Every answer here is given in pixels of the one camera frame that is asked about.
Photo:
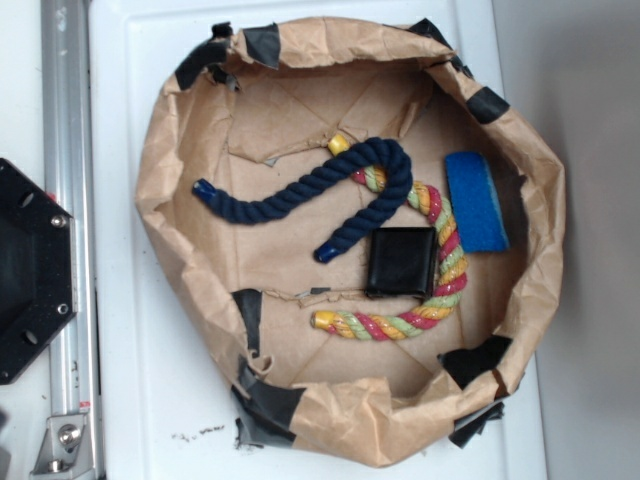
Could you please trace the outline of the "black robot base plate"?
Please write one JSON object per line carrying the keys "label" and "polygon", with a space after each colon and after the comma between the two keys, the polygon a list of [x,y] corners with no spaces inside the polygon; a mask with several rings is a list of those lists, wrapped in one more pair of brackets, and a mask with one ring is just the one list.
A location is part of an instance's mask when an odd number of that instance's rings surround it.
{"label": "black robot base plate", "polygon": [[1,160],[1,384],[15,382],[75,315],[73,218]]}

